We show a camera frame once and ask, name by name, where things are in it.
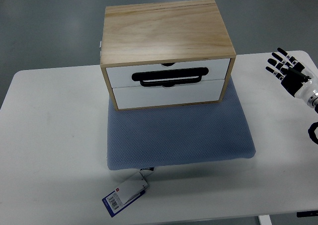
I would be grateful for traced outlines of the silver black robot right arm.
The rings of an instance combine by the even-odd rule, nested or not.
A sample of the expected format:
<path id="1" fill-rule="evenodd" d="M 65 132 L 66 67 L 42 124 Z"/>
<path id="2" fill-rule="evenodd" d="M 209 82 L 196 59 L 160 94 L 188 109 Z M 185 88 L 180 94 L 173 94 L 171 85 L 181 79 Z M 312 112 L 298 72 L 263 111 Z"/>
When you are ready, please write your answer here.
<path id="1" fill-rule="evenodd" d="M 314 92 L 307 100 L 307 105 L 318 112 L 318 93 Z"/>

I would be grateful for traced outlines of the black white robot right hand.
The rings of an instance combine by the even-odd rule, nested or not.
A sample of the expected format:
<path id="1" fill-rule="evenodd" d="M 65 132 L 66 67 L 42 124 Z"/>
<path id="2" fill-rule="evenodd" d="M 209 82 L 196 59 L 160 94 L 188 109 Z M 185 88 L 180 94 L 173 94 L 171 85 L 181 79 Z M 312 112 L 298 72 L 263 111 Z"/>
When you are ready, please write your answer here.
<path id="1" fill-rule="evenodd" d="M 286 91 L 313 107 L 318 98 L 318 77 L 295 57 L 278 48 L 268 59 L 270 66 L 265 69 L 280 80 Z"/>

